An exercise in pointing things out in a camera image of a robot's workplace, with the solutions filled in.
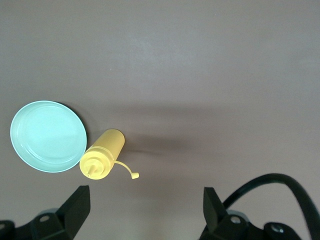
nozzle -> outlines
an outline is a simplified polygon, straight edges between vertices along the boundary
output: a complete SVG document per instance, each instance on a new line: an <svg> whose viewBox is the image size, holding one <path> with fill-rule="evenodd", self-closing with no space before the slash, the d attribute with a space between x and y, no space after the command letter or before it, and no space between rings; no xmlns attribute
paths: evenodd
<svg viewBox="0 0 320 240"><path fill-rule="evenodd" d="M130 170L130 168L129 168L127 165L125 165L123 162L114 161L114 163L115 163L115 164L119 164L119 165L121 165L121 166L124 166L124 167L129 171L129 173L131 174L131 178L132 178L132 179L137 179L137 178L139 177L139 173L138 173L138 172L132 172L132 171Z"/></svg>
<svg viewBox="0 0 320 240"><path fill-rule="evenodd" d="M98 167L96 165L91 165L88 173L86 174L86 176L89 178L96 170L98 169Z"/></svg>

bolt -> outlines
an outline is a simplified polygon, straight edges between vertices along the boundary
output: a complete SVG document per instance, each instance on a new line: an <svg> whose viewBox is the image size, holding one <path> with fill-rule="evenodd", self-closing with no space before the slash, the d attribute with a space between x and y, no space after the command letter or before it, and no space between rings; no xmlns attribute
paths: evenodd
<svg viewBox="0 0 320 240"><path fill-rule="evenodd" d="M42 216L40 219L39 219L39 221L41 222L41 223L43 223L43 222L45 222L45 221L48 221L49 220L49 216L48 215L44 215L44 216Z"/></svg>
<svg viewBox="0 0 320 240"><path fill-rule="evenodd" d="M231 220L231 222L233 222L234 224L240 224L240 223L241 223L240 218L237 217L237 216L232 216L232 217L230 218L230 220Z"/></svg>
<svg viewBox="0 0 320 240"><path fill-rule="evenodd" d="M279 224L271 224L271 229L280 234L283 234L285 232L283 227Z"/></svg>

plate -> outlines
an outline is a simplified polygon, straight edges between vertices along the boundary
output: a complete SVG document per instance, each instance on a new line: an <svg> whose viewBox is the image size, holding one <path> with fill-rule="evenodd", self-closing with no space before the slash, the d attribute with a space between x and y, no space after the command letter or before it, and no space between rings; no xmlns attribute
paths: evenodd
<svg viewBox="0 0 320 240"><path fill-rule="evenodd" d="M35 101L21 108L12 120L10 138L25 163L47 173L74 167L87 147L80 118L54 101Z"/></svg>

black cable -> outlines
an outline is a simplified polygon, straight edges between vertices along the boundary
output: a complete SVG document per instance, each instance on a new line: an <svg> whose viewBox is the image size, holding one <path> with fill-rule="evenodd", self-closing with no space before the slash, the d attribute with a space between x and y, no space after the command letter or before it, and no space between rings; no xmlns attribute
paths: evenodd
<svg viewBox="0 0 320 240"><path fill-rule="evenodd" d="M261 185L272 183L284 184L289 187L300 205L311 239L320 240L320 215L318 210L305 189L290 176L280 173L259 176L239 187L223 202L223 205L227 209L247 192Z"/></svg>

yellow squeeze bottle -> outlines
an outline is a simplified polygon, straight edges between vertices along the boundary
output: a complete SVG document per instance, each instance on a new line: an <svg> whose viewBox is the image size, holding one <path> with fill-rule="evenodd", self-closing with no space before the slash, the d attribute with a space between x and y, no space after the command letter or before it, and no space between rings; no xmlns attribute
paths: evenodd
<svg viewBox="0 0 320 240"><path fill-rule="evenodd" d="M114 164L120 164L130 172L132 179L137 179L139 173L131 172L127 165L117 161L124 144L125 136L122 132L117 129L105 131L82 156L80 170L83 175L89 179L103 179L110 173Z"/></svg>

